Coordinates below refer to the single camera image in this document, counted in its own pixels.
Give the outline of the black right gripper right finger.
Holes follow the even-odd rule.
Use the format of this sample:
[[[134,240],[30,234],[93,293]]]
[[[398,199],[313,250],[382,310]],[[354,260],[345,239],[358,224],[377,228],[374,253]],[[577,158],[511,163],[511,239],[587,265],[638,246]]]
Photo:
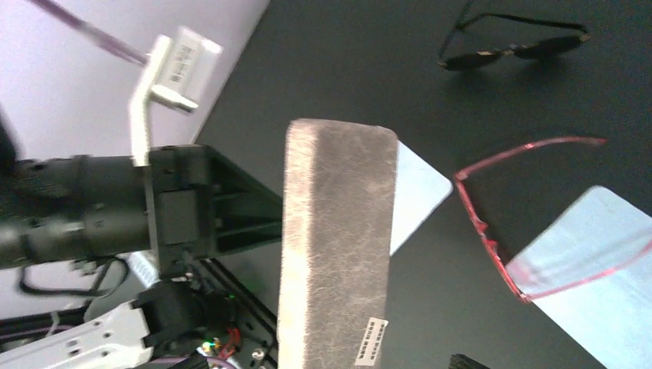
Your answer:
[[[453,354],[450,357],[449,369],[490,369],[490,368],[466,355]]]

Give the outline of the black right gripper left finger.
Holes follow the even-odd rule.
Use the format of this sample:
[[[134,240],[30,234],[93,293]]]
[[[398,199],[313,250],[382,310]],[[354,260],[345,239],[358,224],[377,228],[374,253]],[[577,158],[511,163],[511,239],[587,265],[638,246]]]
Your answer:
[[[237,254],[281,240],[282,198],[210,148],[210,255]]]

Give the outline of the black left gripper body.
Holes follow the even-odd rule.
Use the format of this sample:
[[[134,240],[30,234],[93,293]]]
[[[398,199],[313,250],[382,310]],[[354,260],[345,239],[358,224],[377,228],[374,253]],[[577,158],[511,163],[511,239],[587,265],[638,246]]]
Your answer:
[[[218,254],[213,160],[207,146],[168,146],[148,153],[143,184],[151,251],[161,279],[180,278],[194,260]]]

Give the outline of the grey felt glasses case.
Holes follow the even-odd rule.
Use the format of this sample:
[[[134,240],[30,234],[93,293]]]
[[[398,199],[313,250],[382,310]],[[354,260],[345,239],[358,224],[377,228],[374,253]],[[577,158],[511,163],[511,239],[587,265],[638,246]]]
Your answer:
[[[378,368],[398,138],[345,121],[298,119],[285,142],[278,365]]]

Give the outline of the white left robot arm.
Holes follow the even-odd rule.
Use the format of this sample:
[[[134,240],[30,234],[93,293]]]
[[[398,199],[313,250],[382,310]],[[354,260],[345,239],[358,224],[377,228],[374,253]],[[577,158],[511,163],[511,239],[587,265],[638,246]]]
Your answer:
[[[275,315],[220,261],[281,239],[281,198],[204,145],[153,149],[150,165],[79,155],[20,161],[1,135],[1,266],[19,270],[20,292],[99,300],[111,294],[39,288],[28,269],[71,261],[106,274],[134,268],[123,254],[150,251],[152,286],[89,321],[83,310],[7,318],[3,368],[176,368],[278,365]]]

